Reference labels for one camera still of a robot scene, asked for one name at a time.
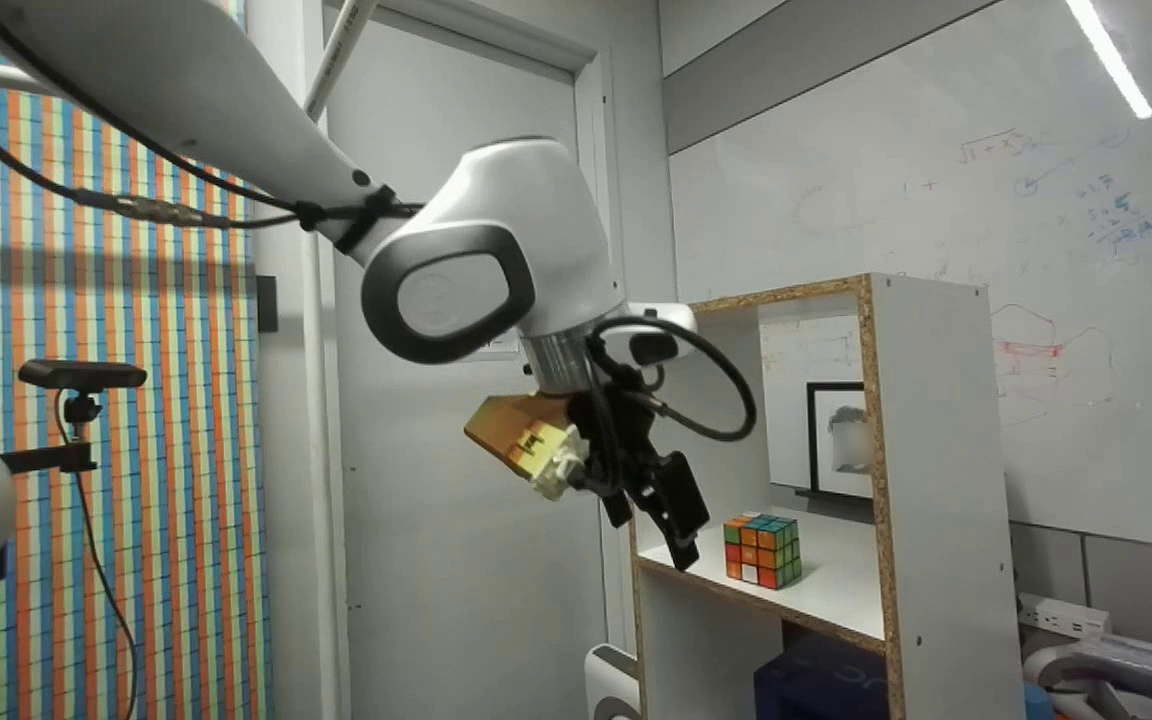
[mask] wall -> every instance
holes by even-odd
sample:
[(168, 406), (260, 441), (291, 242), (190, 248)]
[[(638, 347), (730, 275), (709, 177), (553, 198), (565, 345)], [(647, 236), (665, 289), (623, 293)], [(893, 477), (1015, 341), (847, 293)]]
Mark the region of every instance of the wall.
[(736, 37), (763, 12), (779, 8), (785, 0), (661, 0), (661, 60), (665, 76), (678, 73), (719, 39)]
[[(0, 92), (0, 136), (59, 183), (244, 212), (37, 92)], [(96, 557), (135, 636), (123, 649), (86, 558), (79, 486), (14, 477), (0, 585), (0, 717), (266, 717), (256, 314), (244, 236), (131, 224), (0, 165), (0, 453), (59, 445), (37, 356), (123, 360), (85, 477)]]
[[(763, 23), (730, 23), (728, 12), (709, 12), (692, 3), (666, 3), (674, 12), (665, 12), (665, 48), (671, 44), (671, 30), (678, 39), (692, 37), (719, 37), (713, 48), (697, 53), (692, 64), (678, 64), (674, 76), (692, 73), (697, 64), (713, 64), (716, 54), (730, 60), (730, 48), (749, 39), (749, 28)], [(1103, 382), (1097, 398), (1078, 398), (1069, 411), (1069, 429), (1127, 429), (1142, 425), (1139, 417), (1152, 411), (1152, 398), (1137, 398), (1137, 382), (1152, 389), (1152, 376), (1127, 376), (1152, 371), (1152, 314), (1149, 319), (1123, 319), (1119, 302), (1139, 301), (1139, 308), (1152, 308), (1152, 289), (1139, 289), (1142, 275), (1152, 275), (1152, 242), (1137, 242), (1139, 224), (1117, 224), (1097, 202), (1101, 183), (1082, 183), (1082, 195), (1075, 190), (1075, 177), (1097, 165), (1111, 172), (1139, 172), (1130, 177), (1127, 190), (1119, 190), (1119, 202), (1152, 202), (1152, 122), (1137, 122), (1111, 82), (1101, 76), (1097, 60), (1078, 44), (1075, 28), (1069, 30), (1069, 48), (1053, 53), (1060, 60), (1060, 73), (1078, 69), (1082, 81), (1075, 82), (1053, 82), (1034, 87), (1039, 73), (1015, 73), (1026, 60), (1047, 54), (1047, 44), (1022, 48), (1020, 37), (1055, 37), (1073, 28), (1063, 3), (1020, 3), (1003, 0), (981, 15), (967, 15), (964, 23), (946, 23), (943, 30), (915, 39), (899, 48), (896, 54), (882, 54), (878, 64), (866, 64), (850, 76), (841, 76), (830, 82), (818, 82), (807, 94), (794, 94), (789, 104), (769, 107), (763, 115), (751, 115), (736, 129), (716, 122), (716, 136), (692, 146), (678, 146), (671, 157), (671, 187), (674, 187), (674, 224), (678, 224), (678, 293), (736, 293), (736, 289), (763, 289), (763, 282), (789, 282), (804, 275), (826, 275), (826, 272), (930, 272), (953, 281), (975, 281), (993, 282), (995, 301), (1010, 293), (1015, 308), (1026, 301), (1053, 301), (1060, 293), (1075, 312), (1103, 314), (1103, 327), (1111, 327), (1111, 351), (1106, 371), (1097, 362), (1101, 356), (1089, 351), (1089, 337), (1101, 319), (1075, 324), (1069, 333), (1069, 356), (1055, 362), (1044, 362), (1022, 351), (1053, 351), (1047, 345), (1033, 337), (1033, 345), (1000, 345), (1000, 376), (1003, 382), (1003, 406), (1015, 406), (1022, 390), (1015, 390), (1015, 376), (1026, 378), (1069, 378), (1075, 356), (1089, 351), (1089, 376), (1117, 376), (1117, 382)], [(1130, 37), (1127, 53), (1152, 54), (1152, 30)], [(981, 64), (946, 64), (943, 48), (964, 48), (964, 54), (975, 54)], [(740, 73), (740, 64), (728, 69), (728, 76), (716, 76), (724, 82), (740, 82), (751, 73)], [(1063, 157), (1069, 165), (1047, 165), (1053, 177), (1033, 172), (1034, 161)], [(993, 169), (1015, 169), (1015, 183), (993, 177), (993, 183), (967, 198), (967, 187), (981, 179), (967, 179), (981, 172), (981, 165)], [(975, 165), (964, 177), (953, 177), (939, 183), (930, 169), (953, 165)], [(882, 190), (893, 187), (893, 177), (911, 179), (911, 195)], [(954, 202), (929, 198), (935, 187), (964, 190)], [(1044, 207), (1034, 212), (1022, 202), (1022, 190), (1039, 187)], [(1060, 248), (1063, 260), (1022, 255), (1033, 248), (1034, 255), (1047, 248)], [(1044, 282), (1034, 268), (1069, 268), (1060, 281)], [(1015, 333), (1015, 312), (995, 314), (1009, 333)], [(1010, 516), (1026, 516), (1026, 525), (1015, 525), (1015, 569), (1020, 586), (1026, 591), (1053, 591), (1069, 600), (1093, 600), (1119, 617), (1119, 632), (1137, 632), (1152, 638), (1152, 470), (1137, 470), (1130, 484), (1103, 484), (1101, 470), (1089, 470), (1093, 447), (1103, 445), (1053, 445), (1034, 432), (1022, 432), (1022, 425), (1009, 425), (1003, 434), (1009, 447), (1009, 477), (1010, 477)], [(1060, 463), (1069, 470), (1033, 470), (1034, 456), (1060, 456), (1069, 447), (1075, 453), (1073, 463)]]

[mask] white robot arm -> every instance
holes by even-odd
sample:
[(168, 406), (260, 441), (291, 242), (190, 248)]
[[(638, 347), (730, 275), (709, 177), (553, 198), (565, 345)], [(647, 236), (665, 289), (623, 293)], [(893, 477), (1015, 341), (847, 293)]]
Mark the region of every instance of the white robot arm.
[[(417, 212), (320, 136), (247, 37), (208, 0), (0, 0), (0, 53), (170, 165), (323, 233), (364, 265), (368, 327), (395, 356), (449, 362), (516, 327), (539, 404), (561, 398), (548, 418), (572, 425), (586, 441), (561, 468), (565, 484), (595, 490), (611, 525), (627, 519), (627, 498), (638, 504), (665, 528), (674, 563), (697, 558), (692, 535), (709, 519), (705, 498), (682, 456), (654, 456), (647, 441), (654, 417), (682, 417), (650, 398), (634, 368), (603, 351), (603, 333), (617, 324), (623, 333), (623, 297), (592, 190), (561, 144), (475, 146)], [(157, 198), (98, 190), (73, 190), (73, 198), (138, 220), (224, 226)], [(698, 337), (661, 314), (638, 314), (634, 327), (665, 333), (666, 345), (688, 341), (719, 360)], [(709, 434), (736, 441), (751, 429), (751, 395), (730, 362), (719, 360), (719, 368), (749, 418)]]

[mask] framed photo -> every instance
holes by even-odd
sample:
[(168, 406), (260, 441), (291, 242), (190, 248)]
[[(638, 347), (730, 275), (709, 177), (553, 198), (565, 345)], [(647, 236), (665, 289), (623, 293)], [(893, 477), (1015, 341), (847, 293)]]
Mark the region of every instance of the framed photo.
[(871, 498), (862, 382), (807, 382), (811, 490)]

